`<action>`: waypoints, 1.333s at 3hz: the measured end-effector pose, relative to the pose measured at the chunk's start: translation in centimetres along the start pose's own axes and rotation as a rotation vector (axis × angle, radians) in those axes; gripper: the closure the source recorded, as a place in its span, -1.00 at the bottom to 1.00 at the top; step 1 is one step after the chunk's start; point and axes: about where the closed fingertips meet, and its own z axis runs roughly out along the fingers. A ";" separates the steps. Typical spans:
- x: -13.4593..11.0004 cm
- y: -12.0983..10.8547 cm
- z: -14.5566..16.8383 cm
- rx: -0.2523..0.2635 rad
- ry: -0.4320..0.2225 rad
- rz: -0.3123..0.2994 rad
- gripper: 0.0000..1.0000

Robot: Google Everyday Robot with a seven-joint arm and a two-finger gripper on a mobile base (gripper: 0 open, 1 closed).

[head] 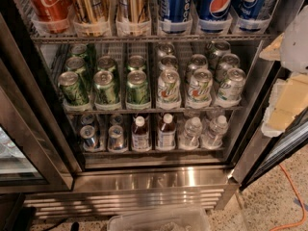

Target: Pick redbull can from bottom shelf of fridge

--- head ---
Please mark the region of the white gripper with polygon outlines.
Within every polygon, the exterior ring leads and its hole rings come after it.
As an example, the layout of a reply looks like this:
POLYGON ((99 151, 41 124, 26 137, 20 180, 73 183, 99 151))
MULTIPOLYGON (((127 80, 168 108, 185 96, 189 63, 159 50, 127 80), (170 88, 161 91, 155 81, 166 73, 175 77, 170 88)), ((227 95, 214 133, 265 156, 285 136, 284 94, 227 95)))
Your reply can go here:
MULTIPOLYGON (((292 72, 308 73, 308 6, 305 6, 259 57, 279 61, 292 72)), ((277 79, 269 95, 269 106, 264 113, 262 133, 278 137, 308 107, 308 75, 294 73, 287 80, 277 79)))

